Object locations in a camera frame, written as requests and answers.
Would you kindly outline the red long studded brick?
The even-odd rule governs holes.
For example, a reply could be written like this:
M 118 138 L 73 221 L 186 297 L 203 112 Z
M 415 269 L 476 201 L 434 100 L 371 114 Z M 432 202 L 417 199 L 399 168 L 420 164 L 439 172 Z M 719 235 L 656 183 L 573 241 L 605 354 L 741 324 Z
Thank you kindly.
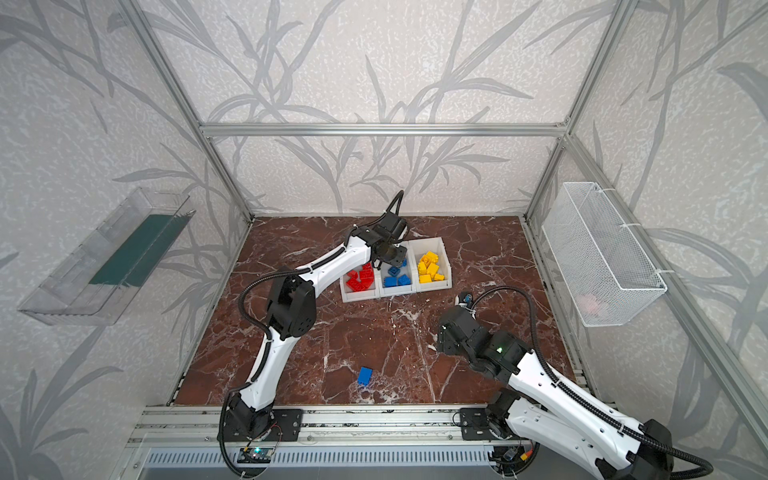
M 346 286 L 351 292 L 359 293 L 373 290 L 374 282 L 372 280 L 350 279 L 346 282 Z

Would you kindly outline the blue small brick from stack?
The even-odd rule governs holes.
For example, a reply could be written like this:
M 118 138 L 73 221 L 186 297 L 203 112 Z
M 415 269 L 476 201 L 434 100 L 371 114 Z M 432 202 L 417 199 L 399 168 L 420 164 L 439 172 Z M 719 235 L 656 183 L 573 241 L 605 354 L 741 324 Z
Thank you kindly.
M 357 384 L 361 386 L 368 386 L 371 382 L 373 370 L 368 367 L 362 367 L 357 377 Z

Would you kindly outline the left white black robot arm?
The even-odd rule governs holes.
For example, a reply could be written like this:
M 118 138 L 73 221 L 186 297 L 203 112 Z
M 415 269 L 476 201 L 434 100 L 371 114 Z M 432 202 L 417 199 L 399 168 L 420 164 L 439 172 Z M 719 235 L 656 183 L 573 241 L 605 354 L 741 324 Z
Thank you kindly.
M 407 249 L 401 245 L 408 229 L 405 218 L 390 210 L 370 224 L 355 226 L 344 242 L 297 269 L 282 268 L 265 275 L 239 295 L 237 306 L 248 323 L 264 333 L 262 344 L 244 385 L 230 390 L 223 401 L 217 440 L 262 438 L 274 423 L 277 386 L 289 356 L 315 324 L 317 297 L 345 274 L 367 263 L 400 267 Z M 246 298 L 262 283 L 272 283 L 263 321 L 248 312 Z

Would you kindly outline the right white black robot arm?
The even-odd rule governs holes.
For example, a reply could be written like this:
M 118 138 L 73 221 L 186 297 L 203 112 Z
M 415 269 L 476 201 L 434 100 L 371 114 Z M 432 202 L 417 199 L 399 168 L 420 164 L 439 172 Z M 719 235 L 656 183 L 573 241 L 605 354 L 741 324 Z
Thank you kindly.
M 440 317 L 438 349 L 505 383 L 486 408 L 499 437 L 541 444 L 596 479 L 695 479 L 714 471 L 709 461 L 673 448 L 664 425 L 641 423 L 602 403 L 521 339 L 490 332 L 463 305 Z

